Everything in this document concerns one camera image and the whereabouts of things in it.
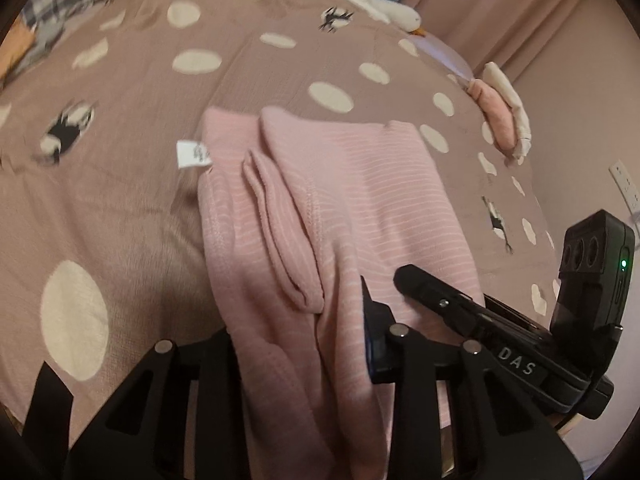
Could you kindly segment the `pink striped knit garment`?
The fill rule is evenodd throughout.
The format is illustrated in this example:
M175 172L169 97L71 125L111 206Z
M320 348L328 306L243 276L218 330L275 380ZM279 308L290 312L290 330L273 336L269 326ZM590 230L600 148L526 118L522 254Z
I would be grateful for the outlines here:
M369 378L363 299L442 342L393 276L414 264L480 299L474 259L414 125L212 107L198 180L210 286L238 357L258 479L381 479L393 390Z

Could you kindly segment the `pink curtain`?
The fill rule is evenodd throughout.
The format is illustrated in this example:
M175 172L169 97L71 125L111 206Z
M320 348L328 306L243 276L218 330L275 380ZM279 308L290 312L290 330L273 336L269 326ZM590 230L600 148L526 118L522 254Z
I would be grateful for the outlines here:
M582 0L401 0L422 27L457 51L472 72L486 63L514 80L560 30Z

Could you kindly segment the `folded salmon pink garment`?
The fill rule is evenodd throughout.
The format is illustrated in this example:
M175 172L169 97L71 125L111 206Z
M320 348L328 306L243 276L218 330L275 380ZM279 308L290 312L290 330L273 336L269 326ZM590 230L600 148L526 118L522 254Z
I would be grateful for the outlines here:
M511 155L518 138L513 115L506 101L496 89L480 79L471 79L466 92L483 111L497 148L503 154Z

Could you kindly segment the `folded cream white garment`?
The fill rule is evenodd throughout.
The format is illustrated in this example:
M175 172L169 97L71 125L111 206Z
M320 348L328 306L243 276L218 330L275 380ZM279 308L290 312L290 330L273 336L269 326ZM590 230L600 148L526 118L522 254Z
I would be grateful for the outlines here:
M500 94L503 101L506 102L506 105L510 107L514 121L516 140L518 140L513 151L513 158L521 165L532 147L533 137L529 117L524 108L523 101L518 95L518 92L515 91L509 78L500 70L500 67L496 63L489 62L485 65L483 81L489 84L491 88L494 88Z

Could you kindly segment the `mauve polka dot bedspread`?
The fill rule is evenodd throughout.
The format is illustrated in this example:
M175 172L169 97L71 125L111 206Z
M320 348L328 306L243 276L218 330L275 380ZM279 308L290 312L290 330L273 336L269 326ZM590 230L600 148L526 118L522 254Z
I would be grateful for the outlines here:
M414 125L477 300L549 323L558 259L532 170L408 35L347 0L114 0L1 95L1 401L16 418L49 364L78 437L153 344L226 326L198 206L212 107Z

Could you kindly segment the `white wall power strip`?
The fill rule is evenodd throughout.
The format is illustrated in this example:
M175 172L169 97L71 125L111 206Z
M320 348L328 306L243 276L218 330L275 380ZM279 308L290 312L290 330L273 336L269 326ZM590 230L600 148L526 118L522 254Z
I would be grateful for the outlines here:
M616 160L608 168L611 177L620 191L620 195L629 210L630 220L634 226L639 225L640 194L639 189L631 179L631 175L621 160Z

